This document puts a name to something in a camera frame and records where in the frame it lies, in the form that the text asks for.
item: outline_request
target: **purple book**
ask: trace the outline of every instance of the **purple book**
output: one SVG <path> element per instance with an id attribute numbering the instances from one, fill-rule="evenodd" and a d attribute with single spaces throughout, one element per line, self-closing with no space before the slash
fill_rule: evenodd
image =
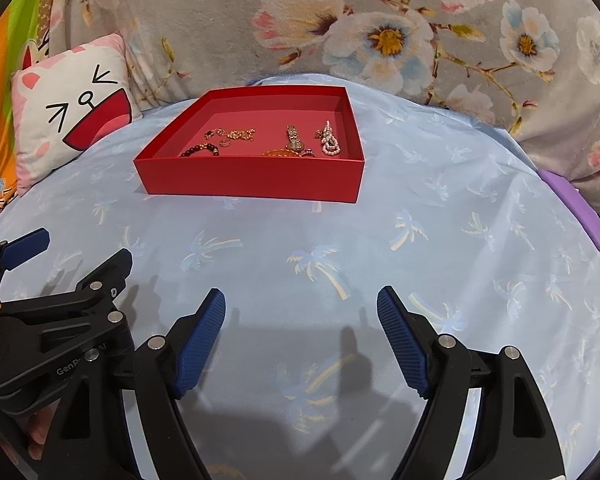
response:
<path id="1" fill-rule="evenodd" d="M 554 190 L 554 193 L 560 197 L 564 205 L 578 219 L 600 251 L 600 217 L 598 213 L 593 211 L 593 208 L 583 199 L 578 190 L 563 176 L 544 170 L 539 170 L 538 175 Z"/>

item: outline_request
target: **pillow cartoon mouth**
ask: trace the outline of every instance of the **pillow cartoon mouth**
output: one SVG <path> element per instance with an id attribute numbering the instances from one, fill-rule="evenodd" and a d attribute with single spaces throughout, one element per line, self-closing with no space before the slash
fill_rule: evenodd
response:
<path id="1" fill-rule="evenodd" d="M 121 88 L 93 107 L 62 141 L 70 148 L 83 152 L 102 137 L 130 123 L 131 103 Z"/>

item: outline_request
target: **brown beaded bracelet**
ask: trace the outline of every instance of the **brown beaded bracelet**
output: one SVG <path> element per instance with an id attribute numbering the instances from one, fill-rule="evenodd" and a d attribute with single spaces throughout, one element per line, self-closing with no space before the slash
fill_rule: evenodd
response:
<path id="1" fill-rule="evenodd" d="M 180 156 L 190 156 L 195 152 L 199 152 L 200 150 L 209 150 L 214 155 L 220 155 L 220 151 L 218 150 L 217 146 L 205 142 L 203 144 L 196 144 L 195 146 L 192 146 L 186 152 L 182 152 Z"/>

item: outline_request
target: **red tray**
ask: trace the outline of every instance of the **red tray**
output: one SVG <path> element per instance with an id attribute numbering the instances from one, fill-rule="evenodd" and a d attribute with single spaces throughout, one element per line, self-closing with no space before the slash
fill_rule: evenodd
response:
<path id="1" fill-rule="evenodd" d="M 327 156 L 316 130 L 326 121 L 340 144 Z M 263 156 L 288 143 L 287 125 L 316 157 Z M 227 148 L 204 133 L 255 129 L 253 141 L 234 140 Z M 183 157 L 193 145 L 210 142 L 207 150 Z M 214 196 L 257 196 L 350 202 L 358 199 L 365 159 L 347 91 L 335 86 L 251 86 L 204 94 L 161 131 L 134 159 L 147 193 Z"/>

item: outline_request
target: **blue gripper pad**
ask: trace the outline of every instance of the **blue gripper pad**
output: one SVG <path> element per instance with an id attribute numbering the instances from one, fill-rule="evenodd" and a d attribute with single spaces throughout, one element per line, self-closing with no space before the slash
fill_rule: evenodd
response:
<path id="1" fill-rule="evenodd" d="M 48 247 L 49 231 L 41 227 L 6 245 L 0 255 L 0 265 L 3 269 L 13 270 L 45 252 Z"/>
<path id="2" fill-rule="evenodd" d="M 404 379 L 410 388 L 417 390 L 419 396 L 427 399 L 430 393 L 427 357 L 399 309 L 400 306 L 389 294 L 387 287 L 378 292 L 378 319 L 394 351 Z"/>
<path id="3" fill-rule="evenodd" d="M 216 342 L 222 322 L 224 322 L 225 313 L 224 294 L 216 290 L 178 356 L 177 375 L 173 383 L 173 391 L 177 398 L 184 397 L 187 391 L 198 384 L 206 360 Z"/>

